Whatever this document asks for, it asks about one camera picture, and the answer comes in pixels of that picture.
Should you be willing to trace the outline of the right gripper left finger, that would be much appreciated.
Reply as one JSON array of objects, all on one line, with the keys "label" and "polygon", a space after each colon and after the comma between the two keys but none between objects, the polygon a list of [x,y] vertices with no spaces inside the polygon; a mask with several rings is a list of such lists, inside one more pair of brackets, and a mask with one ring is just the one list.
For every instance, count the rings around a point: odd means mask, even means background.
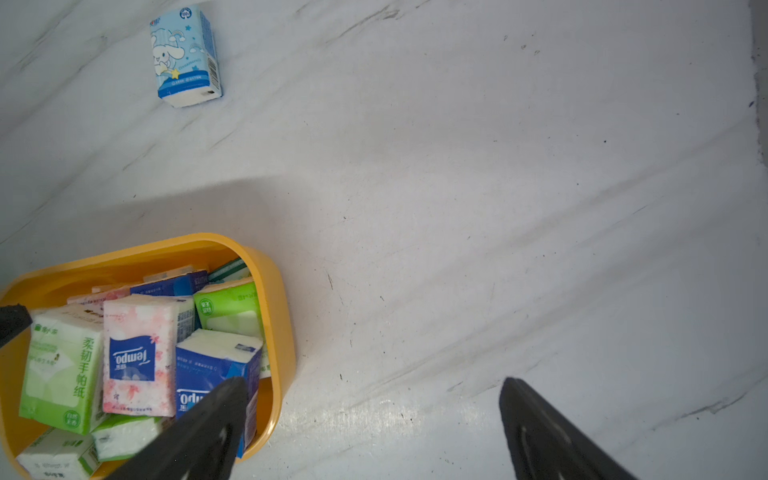
[{"label": "right gripper left finger", "polygon": [[219,384],[111,479],[228,479],[244,432],[244,379]]}]

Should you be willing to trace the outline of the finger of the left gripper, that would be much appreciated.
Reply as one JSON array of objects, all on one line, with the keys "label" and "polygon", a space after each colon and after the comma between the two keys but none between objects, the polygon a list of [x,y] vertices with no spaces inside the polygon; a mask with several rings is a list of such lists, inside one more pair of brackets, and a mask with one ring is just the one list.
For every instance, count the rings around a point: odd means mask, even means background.
[{"label": "finger of the left gripper", "polygon": [[23,305],[0,307],[0,347],[3,348],[32,323],[28,309]]}]

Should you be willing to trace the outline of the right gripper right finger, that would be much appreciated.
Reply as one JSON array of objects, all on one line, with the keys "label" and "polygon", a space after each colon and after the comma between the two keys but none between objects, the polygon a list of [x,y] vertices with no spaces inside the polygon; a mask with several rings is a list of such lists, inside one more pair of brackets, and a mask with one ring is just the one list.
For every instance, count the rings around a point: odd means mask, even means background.
[{"label": "right gripper right finger", "polygon": [[635,479],[524,380],[505,379],[499,408],[518,479]]}]

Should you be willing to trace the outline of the green tissue pack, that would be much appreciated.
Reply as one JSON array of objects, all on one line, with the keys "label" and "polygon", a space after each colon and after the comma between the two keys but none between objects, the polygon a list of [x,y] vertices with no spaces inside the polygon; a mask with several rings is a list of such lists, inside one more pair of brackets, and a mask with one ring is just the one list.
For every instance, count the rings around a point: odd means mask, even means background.
[{"label": "green tissue pack", "polygon": [[32,479],[88,480],[99,469],[94,439],[49,428],[17,457]]},{"label": "green tissue pack", "polygon": [[78,435],[102,420],[103,317],[81,304],[32,313],[19,416]]},{"label": "green tissue pack", "polygon": [[163,432],[167,421],[163,417],[110,415],[92,432],[99,461],[133,457]]},{"label": "green tissue pack", "polygon": [[271,365],[256,285],[251,277],[209,284],[193,295],[201,327],[256,337],[263,341],[260,378]]}]

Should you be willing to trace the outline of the dark blue tissue pack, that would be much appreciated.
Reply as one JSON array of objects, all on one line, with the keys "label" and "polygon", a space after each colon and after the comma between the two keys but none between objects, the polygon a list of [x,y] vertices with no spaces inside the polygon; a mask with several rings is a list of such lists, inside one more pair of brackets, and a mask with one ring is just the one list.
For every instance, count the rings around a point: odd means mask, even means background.
[{"label": "dark blue tissue pack", "polygon": [[176,417],[199,403],[223,381],[241,377],[247,385],[247,407],[237,456],[253,440],[264,343],[258,337],[198,329],[176,345]]},{"label": "dark blue tissue pack", "polygon": [[208,284],[208,272],[198,270],[183,275],[169,277],[132,286],[131,295],[189,297]]}]

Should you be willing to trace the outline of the pink tissue pack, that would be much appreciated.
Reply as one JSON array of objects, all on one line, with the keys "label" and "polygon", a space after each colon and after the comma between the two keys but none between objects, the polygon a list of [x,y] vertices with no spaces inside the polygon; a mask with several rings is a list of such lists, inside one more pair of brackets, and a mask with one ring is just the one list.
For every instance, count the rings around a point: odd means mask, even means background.
[{"label": "pink tissue pack", "polygon": [[190,297],[132,294],[103,304],[103,410],[176,414],[176,346],[195,330]]},{"label": "pink tissue pack", "polygon": [[127,297],[130,294],[130,287],[123,286],[111,290],[105,290],[100,292],[92,292],[86,295],[78,295],[69,297],[67,304],[80,304],[80,305],[102,305],[108,300],[117,300]]}]

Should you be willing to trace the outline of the green tissue pack front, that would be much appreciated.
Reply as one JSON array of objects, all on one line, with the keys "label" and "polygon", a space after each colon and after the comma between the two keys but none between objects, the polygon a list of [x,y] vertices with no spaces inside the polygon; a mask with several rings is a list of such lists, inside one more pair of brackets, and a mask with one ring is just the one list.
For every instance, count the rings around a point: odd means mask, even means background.
[{"label": "green tissue pack front", "polygon": [[251,277],[209,284],[193,295],[201,327],[256,337],[263,341],[260,378],[271,365],[256,285]]}]

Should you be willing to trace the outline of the dark blue tissue pack front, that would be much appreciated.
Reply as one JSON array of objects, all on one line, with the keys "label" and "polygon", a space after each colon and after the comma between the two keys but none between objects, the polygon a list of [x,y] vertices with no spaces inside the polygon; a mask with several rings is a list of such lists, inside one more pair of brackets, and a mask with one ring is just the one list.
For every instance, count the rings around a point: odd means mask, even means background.
[{"label": "dark blue tissue pack front", "polygon": [[208,284],[208,272],[198,270],[183,275],[169,277],[132,286],[131,295],[189,297]]}]

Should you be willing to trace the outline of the white blue tissue pack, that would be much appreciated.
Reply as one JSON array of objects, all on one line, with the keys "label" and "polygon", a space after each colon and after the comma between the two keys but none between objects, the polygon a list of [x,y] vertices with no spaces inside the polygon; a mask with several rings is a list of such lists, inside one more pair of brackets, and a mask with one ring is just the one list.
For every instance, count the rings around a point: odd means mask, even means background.
[{"label": "white blue tissue pack", "polygon": [[205,265],[188,264],[188,265],[173,268],[170,270],[165,270],[162,272],[145,275],[143,277],[143,281],[145,283],[156,282],[156,281],[160,281],[168,278],[174,278],[174,277],[186,275],[189,273],[194,273],[197,271],[206,271],[206,270],[207,270],[207,267]]}]

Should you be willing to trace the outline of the teal tissue pack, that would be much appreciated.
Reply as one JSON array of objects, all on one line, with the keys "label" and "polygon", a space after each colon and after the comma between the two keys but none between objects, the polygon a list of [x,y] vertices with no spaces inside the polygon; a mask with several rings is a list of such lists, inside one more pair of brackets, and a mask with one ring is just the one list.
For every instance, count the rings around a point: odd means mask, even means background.
[{"label": "teal tissue pack", "polygon": [[208,275],[208,283],[226,283],[229,281],[238,281],[249,277],[251,277],[251,273],[245,261],[242,258],[238,258],[212,271]]}]

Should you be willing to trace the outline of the light blue tissue pack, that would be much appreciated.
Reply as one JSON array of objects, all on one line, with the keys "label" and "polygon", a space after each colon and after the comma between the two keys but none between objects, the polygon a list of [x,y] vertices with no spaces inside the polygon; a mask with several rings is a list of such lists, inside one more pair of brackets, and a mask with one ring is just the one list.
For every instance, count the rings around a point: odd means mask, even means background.
[{"label": "light blue tissue pack", "polygon": [[150,22],[158,98],[174,108],[223,96],[213,29],[200,4],[185,5]]}]

